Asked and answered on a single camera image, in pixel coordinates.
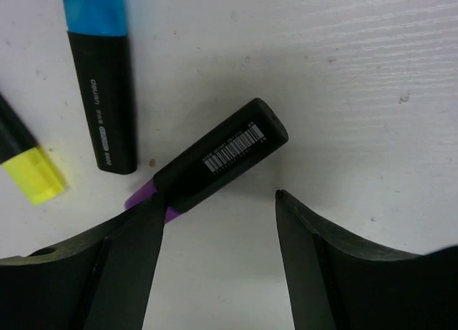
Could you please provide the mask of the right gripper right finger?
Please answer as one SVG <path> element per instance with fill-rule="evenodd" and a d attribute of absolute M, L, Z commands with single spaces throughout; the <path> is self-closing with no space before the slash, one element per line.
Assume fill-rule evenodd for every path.
<path fill-rule="evenodd" d="M 457 248 L 418 255 L 372 242 L 285 190 L 276 224 L 296 329 L 455 329 Z"/>

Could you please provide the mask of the purple cap highlighter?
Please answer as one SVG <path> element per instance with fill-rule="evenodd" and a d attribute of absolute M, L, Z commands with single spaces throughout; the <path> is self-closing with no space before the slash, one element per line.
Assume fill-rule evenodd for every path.
<path fill-rule="evenodd" d="M 155 193 L 165 197 L 168 223 L 188 212 L 288 142 L 274 111 L 255 98 L 155 173 L 125 209 Z"/>

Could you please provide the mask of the yellow cap highlighter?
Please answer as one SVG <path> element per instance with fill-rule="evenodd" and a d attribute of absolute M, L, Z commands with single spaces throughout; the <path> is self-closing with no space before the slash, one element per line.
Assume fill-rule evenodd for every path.
<path fill-rule="evenodd" d="M 33 205 L 65 190 L 62 174 L 13 108 L 1 98 L 1 166 Z"/>

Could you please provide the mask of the blue cap highlighter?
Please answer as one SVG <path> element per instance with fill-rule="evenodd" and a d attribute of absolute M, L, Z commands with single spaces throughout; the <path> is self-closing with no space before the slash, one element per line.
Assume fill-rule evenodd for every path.
<path fill-rule="evenodd" d="M 137 169 L 137 130 L 124 0 L 63 5 L 97 166 L 128 175 Z"/>

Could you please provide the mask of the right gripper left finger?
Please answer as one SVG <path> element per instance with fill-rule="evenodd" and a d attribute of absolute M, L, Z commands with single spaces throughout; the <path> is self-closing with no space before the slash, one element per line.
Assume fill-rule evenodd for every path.
<path fill-rule="evenodd" d="M 1 260 L 2 329 L 141 329 L 165 226 L 159 194 L 77 236 Z"/>

